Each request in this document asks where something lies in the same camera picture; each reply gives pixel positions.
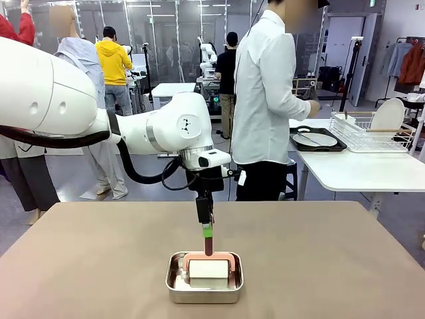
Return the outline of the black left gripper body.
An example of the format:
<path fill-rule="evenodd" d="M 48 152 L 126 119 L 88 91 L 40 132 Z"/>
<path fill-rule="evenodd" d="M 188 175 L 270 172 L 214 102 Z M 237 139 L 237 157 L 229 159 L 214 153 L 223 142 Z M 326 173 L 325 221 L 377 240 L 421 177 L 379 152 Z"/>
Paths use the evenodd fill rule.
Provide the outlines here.
<path fill-rule="evenodd" d="M 212 193 L 224 190 L 222 166 L 200 171 L 187 170 L 189 190 L 197 193 L 196 198 L 211 197 Z"/>

